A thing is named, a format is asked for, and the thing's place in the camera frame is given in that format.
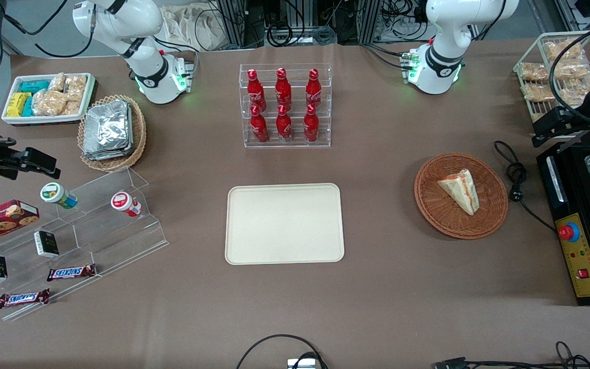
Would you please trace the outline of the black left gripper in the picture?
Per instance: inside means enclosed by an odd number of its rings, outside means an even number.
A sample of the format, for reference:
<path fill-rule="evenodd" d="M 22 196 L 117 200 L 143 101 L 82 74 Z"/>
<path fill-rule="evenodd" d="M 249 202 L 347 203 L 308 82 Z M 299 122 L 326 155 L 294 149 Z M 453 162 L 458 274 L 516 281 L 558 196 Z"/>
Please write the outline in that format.
<path fill-rule="evenodd" d="M 585 131 L 590 131 L 590 80 L 560 89 L 557 107 L 538 115 L 532 124 L 534 148 L 545 144 L 560 144 L 566 149 L 581 141 Z"/>

